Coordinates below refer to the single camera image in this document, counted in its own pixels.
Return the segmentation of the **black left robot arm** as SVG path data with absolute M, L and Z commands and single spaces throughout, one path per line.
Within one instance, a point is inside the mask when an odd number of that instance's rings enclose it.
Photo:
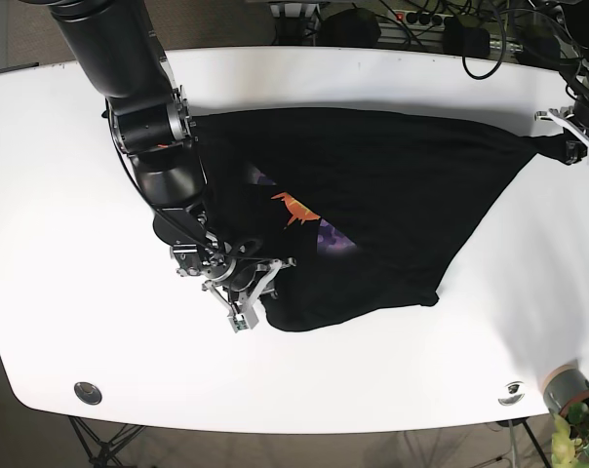
M 589 1 L 537 1 L 535 5 L 553 23 L 555 37 L 571 46 L 577 57 L 557 62 L 573 105 L 538 111 L 534 119 L 553 122 L 571 134 L 569 159 L 589 164 Z

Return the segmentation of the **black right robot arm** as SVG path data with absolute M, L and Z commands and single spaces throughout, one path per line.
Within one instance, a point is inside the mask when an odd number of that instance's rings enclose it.
M 118 158 L 154 214 L 153 230 L 170 247 L 181 277 L 227 311 L 235 332 L 253 329 L 259 299 L 273 294 L 291 257 L 259 255 L 258 238 L 226 240 L 209 225 L 206 173 L 184 90 L 141 1 L 44 2 L 72 54 L 104 96 L 103 118 Z

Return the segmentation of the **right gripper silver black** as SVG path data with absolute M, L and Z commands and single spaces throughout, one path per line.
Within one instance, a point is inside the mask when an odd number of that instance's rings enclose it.
M 206 266 L 202 290 L 209 292 L 227 311 L 227 321 L 234 332 L 252 330 L 258 324 L 254 310 L 259 299 L 276 300 L 279 295 L 274 280 L 281 270 L 295 267 L 293 257 L 286 259 L 228 259 Z

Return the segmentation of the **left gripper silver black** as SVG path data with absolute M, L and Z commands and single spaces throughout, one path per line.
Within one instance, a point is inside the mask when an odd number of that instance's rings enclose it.
M 574 104 L 559 109 L 549 108 L 534 114 L 535 121 L 547 121 L 563 129 L 565 165 L 586 162 L 589 165 L 589 101 L 576 97 Z

